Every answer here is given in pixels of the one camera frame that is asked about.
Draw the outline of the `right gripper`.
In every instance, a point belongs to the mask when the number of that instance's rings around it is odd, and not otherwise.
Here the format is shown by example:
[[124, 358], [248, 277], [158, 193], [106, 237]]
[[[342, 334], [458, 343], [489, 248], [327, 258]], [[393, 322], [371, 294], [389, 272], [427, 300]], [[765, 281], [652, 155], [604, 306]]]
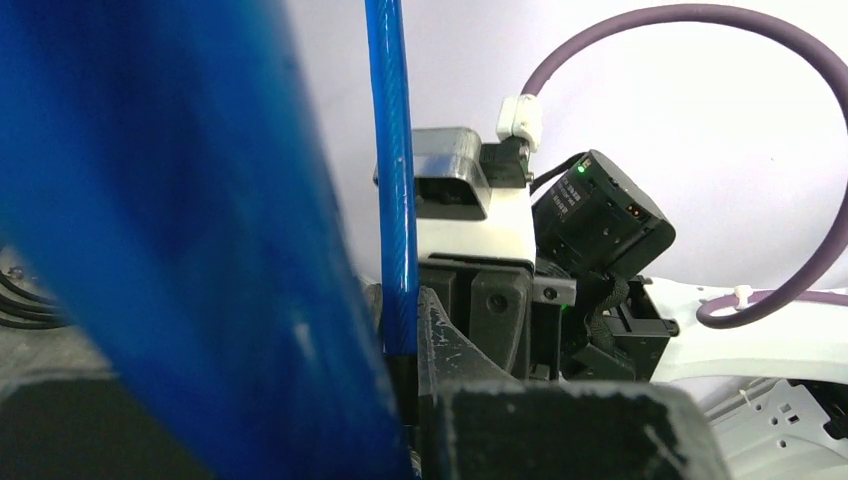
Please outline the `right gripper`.
[[519, 379], [560, 378], [562, 317], [577, 283], [542, 259], [435, 256], [420, 264], [448, 318], [483, 354]]

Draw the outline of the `blue cable lock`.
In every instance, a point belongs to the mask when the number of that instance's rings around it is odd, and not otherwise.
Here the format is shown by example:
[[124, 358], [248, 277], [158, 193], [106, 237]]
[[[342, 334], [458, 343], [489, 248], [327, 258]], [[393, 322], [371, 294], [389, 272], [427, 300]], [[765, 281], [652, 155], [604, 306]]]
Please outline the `blue cable lock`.
[[1, 224], [226, 479], [409, 479], [280, 1], [5, 1]]

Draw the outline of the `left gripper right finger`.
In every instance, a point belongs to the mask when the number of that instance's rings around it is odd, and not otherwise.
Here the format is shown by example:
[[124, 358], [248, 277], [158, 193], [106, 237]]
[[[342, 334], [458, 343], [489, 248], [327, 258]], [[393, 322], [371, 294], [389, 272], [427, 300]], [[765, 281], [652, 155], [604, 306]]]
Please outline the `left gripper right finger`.
[[726, 479], [705, 416], [671, 387], [523, 381], [418, 303], [418, 382], [427, 479]]

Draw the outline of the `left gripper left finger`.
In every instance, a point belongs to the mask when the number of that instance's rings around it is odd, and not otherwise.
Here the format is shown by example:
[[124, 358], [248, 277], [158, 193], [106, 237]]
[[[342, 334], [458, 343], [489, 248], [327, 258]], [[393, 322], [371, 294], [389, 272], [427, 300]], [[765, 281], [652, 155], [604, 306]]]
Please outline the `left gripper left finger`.
[[1, 388], [4, 479], [209, 479], [117, 380], [35, 376]]

